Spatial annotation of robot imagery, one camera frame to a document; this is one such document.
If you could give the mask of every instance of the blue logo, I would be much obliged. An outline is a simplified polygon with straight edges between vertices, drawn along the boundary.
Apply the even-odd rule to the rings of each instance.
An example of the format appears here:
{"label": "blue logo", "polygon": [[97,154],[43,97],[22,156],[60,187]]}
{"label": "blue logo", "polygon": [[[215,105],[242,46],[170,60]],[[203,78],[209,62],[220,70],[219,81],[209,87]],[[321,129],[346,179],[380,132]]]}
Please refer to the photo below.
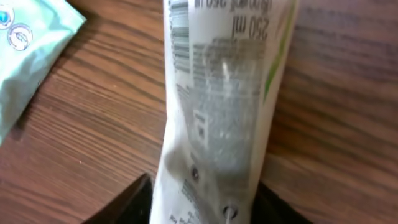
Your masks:
{"label": "blue logo", "polygon": [[9,20],[10,20],[10,15],[8,14],[8,12],[0,12],[0,22],[2,24],[9,22]]}
{"label": "blue logo", "polygon": [[14,24],[8,31],[8,42],[18,50],[26,50],[33,41],[33,33],[26,24]]}
{"label": "blue logo", "polygon": [[0,30],[8,29],[14,22],[14,10],[9,6],[0,5]]}

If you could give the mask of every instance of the wet wipes package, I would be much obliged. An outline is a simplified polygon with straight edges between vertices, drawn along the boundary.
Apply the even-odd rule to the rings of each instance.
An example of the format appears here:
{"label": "wet wipes package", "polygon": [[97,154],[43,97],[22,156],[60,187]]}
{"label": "wet wipes package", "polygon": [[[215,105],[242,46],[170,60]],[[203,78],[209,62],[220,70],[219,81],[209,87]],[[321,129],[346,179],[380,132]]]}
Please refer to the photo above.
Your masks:
{"label": "wet wipes package", "polygon": [[0,144],[85,22],[62,0],[0,0]]}

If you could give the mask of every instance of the plastic tube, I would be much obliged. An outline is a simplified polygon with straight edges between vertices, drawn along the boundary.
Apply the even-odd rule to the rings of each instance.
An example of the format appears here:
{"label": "plastic tube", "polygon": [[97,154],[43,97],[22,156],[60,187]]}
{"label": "plastic tube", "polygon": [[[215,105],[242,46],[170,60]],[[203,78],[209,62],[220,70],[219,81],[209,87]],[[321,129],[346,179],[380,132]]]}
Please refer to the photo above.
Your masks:
{"label": "plastic tube", "polygon": [[250,222],[298,6],[164,1],[167,125],[151,224]]}

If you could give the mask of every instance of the wooden table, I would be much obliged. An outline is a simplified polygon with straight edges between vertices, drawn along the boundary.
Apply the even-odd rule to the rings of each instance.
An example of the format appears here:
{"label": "wooden table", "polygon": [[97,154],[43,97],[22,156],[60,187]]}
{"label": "wooden table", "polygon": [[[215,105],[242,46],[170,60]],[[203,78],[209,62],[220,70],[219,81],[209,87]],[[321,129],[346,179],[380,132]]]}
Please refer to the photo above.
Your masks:
{"label": "wooden table", "polygon": [[[80,223],[144,172],[166,122],[161,0],[88,22],[0,149],[0,223]],[[262,180],[315,223],[398,222],[398,2],[303,0]]]}

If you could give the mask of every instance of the green stripe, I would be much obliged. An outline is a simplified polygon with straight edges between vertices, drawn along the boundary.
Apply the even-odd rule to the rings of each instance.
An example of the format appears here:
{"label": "green stripe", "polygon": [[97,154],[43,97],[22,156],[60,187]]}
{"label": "green stripe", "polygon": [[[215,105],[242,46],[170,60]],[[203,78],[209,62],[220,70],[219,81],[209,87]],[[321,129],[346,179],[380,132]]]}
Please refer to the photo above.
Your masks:
{"label": "green stripe", "polygon": [[271,68],[269,69],[269,72],[268,72],[268,78],[266,81],[263,103],[266,102],[269,87],[271,86],[271,83],[276,75],[276,72],[279,69],[280,63],[282,61],[282,57],[283,57],[285,49],[286,49],[287,38],[289,37],[289,31],[290,31],[290,28],[292,27],[292,23],[293,23],[293,19],[294,19],[294,12],[295,12],[295,8],[297,6],[296,3],[297,3],[297,0],[292,1],[292,6],[290,7],[290,12],[289,12],[289,20],[285,27],[284,34],[282,36],[282,40],[279,45],[278,54],[275,56],[275,59],[271,65]]}

